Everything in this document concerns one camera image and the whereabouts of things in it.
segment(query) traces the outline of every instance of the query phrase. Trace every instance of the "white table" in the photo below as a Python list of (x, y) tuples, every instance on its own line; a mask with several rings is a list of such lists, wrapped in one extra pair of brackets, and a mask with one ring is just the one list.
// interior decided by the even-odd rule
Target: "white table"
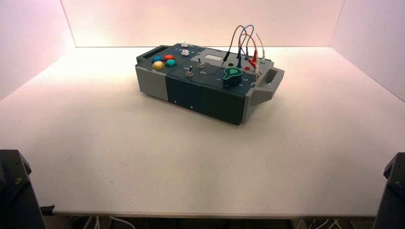
[(330, 48), (268, 48), (285, 70), (240, 126), (139, 92), (151, 48), (77, 48), (0, 102), (0, 148), (42, 206), (122, 216), (370, 216), (405, 150), (405, 103)]

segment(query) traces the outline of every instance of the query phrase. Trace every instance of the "gray handle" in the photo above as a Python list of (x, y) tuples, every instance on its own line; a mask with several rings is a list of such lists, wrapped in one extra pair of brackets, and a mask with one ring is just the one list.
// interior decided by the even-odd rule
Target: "gray handle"
[(251, 105), (255, 106), (273, 98), (278, 86), (283, 79), (284, 71), (281, 69), (270, 69), (266, 75), (257, 80), (257, 86), (252, 93)]

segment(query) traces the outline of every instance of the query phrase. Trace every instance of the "teal button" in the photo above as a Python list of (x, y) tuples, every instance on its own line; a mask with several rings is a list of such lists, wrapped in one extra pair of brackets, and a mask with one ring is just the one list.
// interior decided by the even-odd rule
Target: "teal button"
[(166, 66), (168, 67), (173, 67), (176, 65), (176, 61), (175, 60), (167, 60), (166, 61)]

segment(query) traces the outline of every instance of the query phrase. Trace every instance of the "knob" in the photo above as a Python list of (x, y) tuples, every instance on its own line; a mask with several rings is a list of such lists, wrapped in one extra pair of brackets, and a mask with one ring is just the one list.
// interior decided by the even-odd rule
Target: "knob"
[(183, 56), (188, 56), (188, 55), (190, 55), (190, 51), (188, 51), (187, 49), (183, 49), (182, 52), (181, 52), (181, 54), (182, 54)]

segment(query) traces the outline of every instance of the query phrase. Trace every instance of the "dark green panel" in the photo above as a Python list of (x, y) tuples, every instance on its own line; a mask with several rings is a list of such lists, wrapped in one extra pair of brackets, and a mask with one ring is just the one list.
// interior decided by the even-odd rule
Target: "dark green panel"
[(239, 125), (244, 102), (244, 95), (207, 85), (201, 86), (201, 112), (208, 116)]
[(166, 87), (169, 102), (201, 112), (201, 85), (199, 83), (166, 75)]

